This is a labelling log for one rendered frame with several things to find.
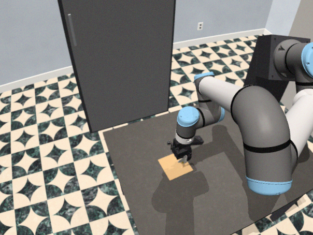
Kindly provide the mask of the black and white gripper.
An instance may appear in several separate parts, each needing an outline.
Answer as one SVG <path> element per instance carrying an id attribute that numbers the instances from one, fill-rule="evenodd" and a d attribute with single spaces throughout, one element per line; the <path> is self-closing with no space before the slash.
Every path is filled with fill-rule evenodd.
<path id="1" fill-rule="evenodd" d="M 177 146 L 178 145 L 178 146 Z M 183 162 L 185 164 L 187 161 L 189 161 L 192 157 L 192 149 L 191 146 L 186 146 L 188 144 L 181 144 L 179 143 L 176 138 L 174 138 L 173 143 L 171 143 L 171 150 L 178 160 L 178 163 Z M 182 147 L 181 147 L 182 146 Z"/>

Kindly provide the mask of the peach flat mat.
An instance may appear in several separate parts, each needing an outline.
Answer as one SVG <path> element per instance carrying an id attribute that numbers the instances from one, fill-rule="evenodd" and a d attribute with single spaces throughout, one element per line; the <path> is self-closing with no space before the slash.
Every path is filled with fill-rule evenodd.
<path id="1" fill-rule="evenodd" d="M 173 180 L 188 172 L 193 171 L 188 162 L 183 164 L 182 162 L 178 163 L 178 160 L 176 159 L 174 154 L 158 160 L 169 180 Z"/>

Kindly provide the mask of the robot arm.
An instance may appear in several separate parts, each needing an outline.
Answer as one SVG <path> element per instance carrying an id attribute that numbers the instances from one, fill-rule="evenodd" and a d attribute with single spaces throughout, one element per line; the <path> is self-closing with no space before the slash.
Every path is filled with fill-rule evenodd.
<path id="1" fill-rule="evenodd" d="M 273 63 L 281 76 L 295 78 L 297 94 L 286 114 L 263 87 L 241 87 L 207 72 L 194 76 L 199 108 L 179 111 L 175 135 L 181 144 L 202 145 L 196 130 L 222 121 L 225 110 L 231 113 L 243 139 L 248 187 L 266 196 L 291 188 L 292 170 L 313 131 L 313 42 L 282 41 Z"/>

